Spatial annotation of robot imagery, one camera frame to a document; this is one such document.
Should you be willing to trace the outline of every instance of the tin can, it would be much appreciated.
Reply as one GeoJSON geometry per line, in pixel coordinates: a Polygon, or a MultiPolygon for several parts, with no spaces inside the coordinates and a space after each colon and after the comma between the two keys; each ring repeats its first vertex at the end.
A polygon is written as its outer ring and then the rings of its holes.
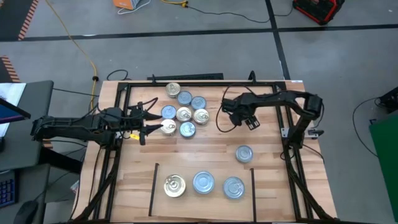
{"type": "Polygon", "coordinates": [[[181,106],[189,106],[192,101],[192,95],[188,91],[181,91],[177,96],[177,101],[181,106]]]}
{"type": "Polygon", "coordinates": [[[244,195],[244,184],[238,177],[228,177],[223,185],[224,194],[230,199],[239,199],[244,195]]]}
{"type": "Polygon", "coordinates": [[[196,127],[191,122],[182,123],[180,126],[180,134],[185,138],[192,137],[196,132],[196,127]]]}
{"type": "Polygon", "coordinates": [[[253,150],[249,146],[239,146],[235,156],[239,162],[248,163],[253,160],[253,150]]]}
{"type": "Polygon", "coordinates": [[[175,115],[175,117],[177,117],[177,119],[181,122],[189,121],[191,120],[192,112],[189,108],[181,107],[177,110],[177,114],[175,115]]]}
{"type": "Polygon", "coordinates": [[[178,83],[169,83],[166,85],[166,93],[169,97],[175,98],[180,93],[181,87],[178,83]]]}
{"type": "Polygon", "coordinates": [[[206,124],[209,121],[209,113],[205,109],[196,110],[193,114],[193,120],[198,124],[206,124]]]}
{"type": "Polygon", "coordinates": [[[185,180],[178,174],[172,174],[164,180],[164,192],[169,197],[179,197],[184,194],[187,185],[185,180]]]}
{"type": "Polygon", "coordinates": [[[193,188],[199,194],[208,194],[214,188],[214,177],[207,171],[201,171],[193,177],[193,188]]]}
{"type": "Polygon", "coordinates": [[[191,105],[194,110],[205,109],[206,100],[201,96],[195,96],[191,101],[191,105]]]}
{"type": "Polygon", "coordinates": [[[173,135],[177,128],[175,121],[172,119],[165,119],[161,122],[161,124],[163,124],[163,127],[161,127],[160,130],[163,132],[163,134],[168,136],[173,135]]]}
{"type": "Polygon", "coordinates": [[[163,119],[174,119],[177,114],[177,109],[172,105],[167,105],[162,108],[163,119]]]}

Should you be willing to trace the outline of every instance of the blue can lid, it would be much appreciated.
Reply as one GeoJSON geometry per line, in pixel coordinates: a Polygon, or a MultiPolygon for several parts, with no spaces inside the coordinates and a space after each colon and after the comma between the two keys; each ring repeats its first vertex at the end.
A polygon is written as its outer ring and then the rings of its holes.
{"type": "Polygon", "coordinates": [[[228,177],[223,185],[224,194],[230,199],[239,199],[244,195],[243,181],[237,177],[228,177]]]}
{"type": "Polygon", "coordinates": [[[192,99],[191,105],[194,110],[205,109],[206,100],[201,96],[195,96],[192,99]]]}
{"type": "Polygon", "coordinates": [[[239,146],[235,156],[239,162],[247,163],[253,159],[253,150],[249,146],[239,146]]]}
{"type": "Polygon", "coordinates": [[[191,122],[184,122],[180,126],[180,134],[183,137],[189,138],[192,137],[196,132],[196,127],[191,122]]]}
{"type": "Polygon", "coordinates": [[[177,114],[177,110],[172,105],[167,105],[162,108],[163,119],[174,119],[177,114]]]}
{"type": "Polygon", "coordinates": [[[181,91],[178,95],[177,95],[177,100],[178,103],[182,106],[189,106],[189,104],[192,101],[192,95],[190,92],[188,91],[181,91]]]}
{"type": "Polygon", "coordinates": [[[201,171],[193,177],[193,188],[199,194],[208,194],[214,188],[214,177],[207,171],[201,171]]]}

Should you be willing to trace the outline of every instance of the concrete floor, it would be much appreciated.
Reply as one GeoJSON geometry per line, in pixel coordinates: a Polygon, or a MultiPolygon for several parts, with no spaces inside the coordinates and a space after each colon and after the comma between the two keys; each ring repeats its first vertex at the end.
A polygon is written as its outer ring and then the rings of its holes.
{"type": "MultiPolygon", "coordinates": [[[[271,0],[275,14],[289,12],[291,1],[271,0]]],[[[122,16],[107,0],[50,2],[73,35],[271,27],[270,23],[256,24],[235,16],[202,15],[157,0],[122,16]]],[[[268,19],[263,0],[191,0],[190,4],[204,11],[230,11],[257,20],[268,19]]],[[[329,26],[397,21],[395,0],[350,0],[329,26]]],[[[276,22],[278,27],[318,26],[297,11],[288,17],[277,17],[276,22]]],[[[40,0],[27,37],[54,35],[66,34],[45,1],[40,0]]],[[[395,223],[379,162],[356,138],[351,116],[363,100],[397,86],[398,30],[284,32],[280,38],[291,79],[303,80],[307,91],[324,99],[326,111],[320,128],[325,134],[320,145],[339,218],[395,223]]],[[[225,79],[247,79],[251,70],[256,71],[258,79],[284,79],[272,33],[96,39],[78,43],[96,64],[100,80],[115,69],[128,70],[133,80],[152,74],[217,72],[223,72],[225,79]]],[[[87,93],[91,90],[90,64],[69,40],[0,42],[0,55],[11,59],[22,82],[50,79],[58,88],[87,93]]],[[[87,111],[89,100],[88,96],[55,91],[50,115],[79,116],[87,111]]],[[[383,116],[383,111],[372,102],[356,114],[359,134],[372,150],[369,120],[383,116]]],[[[78,146],[57,142],[54,148],[67,152],[78,146]]],[[[72,156],[78,159],[82,153],[72,156]]],[[[50,178],[56,179],[62,172],[53,169],[50,178]]],[[[47,201],[52,203],[47,206],[45,223],[68,218],[73,204],[68,188],[77,179],[77,175],[68,175],[49,190],[47,201]]]]}

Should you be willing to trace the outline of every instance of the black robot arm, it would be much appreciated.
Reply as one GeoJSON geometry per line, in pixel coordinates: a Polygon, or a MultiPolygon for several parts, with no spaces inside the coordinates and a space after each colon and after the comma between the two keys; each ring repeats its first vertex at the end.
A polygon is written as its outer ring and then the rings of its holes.
{"type": "Polygon", "coordinates": [[[139,131],[140,144],[145,145],[145,136],[162,127],[161,124],[144,125],[144,120],[155,120],[161,116],[148,113],[142,102],[130,106],[125,114],[120,108],[107,108],[98,114],[87,114],[81,118],[54,118],[43,116],[33,123],[30,135],[33,140],[41,141],[54,137],[95,141],[100,146],[111,147],[117,136],[125,131],[139,131]]]}
{"type": "Polygon", "coordinates": [[[306,92],[281,91],[262,95],[243,93],[233,100],[224,98],[221,102],[222,111],[229,114],[229,119],[234,125],[241,126],[244,121],[250,130],[260,126],[254,113],[258,107],[263,106],[289,106],[300,115],[297,124],[289,129],[287,139],[289,145],[301,148],[306,128],[321,114],[322,99],[306,92]],[[297,98],[305,99],[303,108],[296,102],[297,98]]]}

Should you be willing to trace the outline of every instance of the yellow label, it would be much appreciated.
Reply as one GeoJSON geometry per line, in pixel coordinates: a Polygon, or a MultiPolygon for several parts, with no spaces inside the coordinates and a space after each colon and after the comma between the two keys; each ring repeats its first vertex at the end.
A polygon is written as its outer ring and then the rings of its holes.
{"type": "Polygon", "coordinates": [[[130,134],[130,138],[133,138],[135,140],[139,140],[139,136],[136,134],[130,134]]]}

